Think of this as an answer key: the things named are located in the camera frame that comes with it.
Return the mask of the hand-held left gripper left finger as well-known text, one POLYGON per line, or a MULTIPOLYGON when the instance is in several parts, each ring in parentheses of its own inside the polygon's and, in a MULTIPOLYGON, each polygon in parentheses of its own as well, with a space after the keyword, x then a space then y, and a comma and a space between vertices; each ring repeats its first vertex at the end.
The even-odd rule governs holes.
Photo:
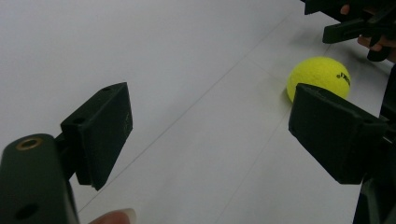
POLYGON ((133 129, 127 83, 99 90, 61 123, 61 129, 76 153, 78 183, 101 189, 133 129))

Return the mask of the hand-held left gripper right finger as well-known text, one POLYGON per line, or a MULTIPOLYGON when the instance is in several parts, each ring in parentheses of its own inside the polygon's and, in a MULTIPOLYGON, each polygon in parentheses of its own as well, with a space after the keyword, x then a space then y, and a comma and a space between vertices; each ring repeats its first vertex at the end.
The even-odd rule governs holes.
POLYGON ((388 125, 331 91, 300 83, 289 131, 340 184, 359 184, 388 125))

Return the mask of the yellow tennis ball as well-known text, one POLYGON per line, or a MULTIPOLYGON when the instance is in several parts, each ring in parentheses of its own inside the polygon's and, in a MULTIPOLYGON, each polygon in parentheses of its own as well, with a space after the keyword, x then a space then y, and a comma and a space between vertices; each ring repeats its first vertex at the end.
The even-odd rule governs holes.
POLYGON ((347 68, 329 57, 312 57, 298 63, 290 72, 286 91, 294 101, 299 83, 320 87, 346 99, 349 95, 351 77, 347 68))

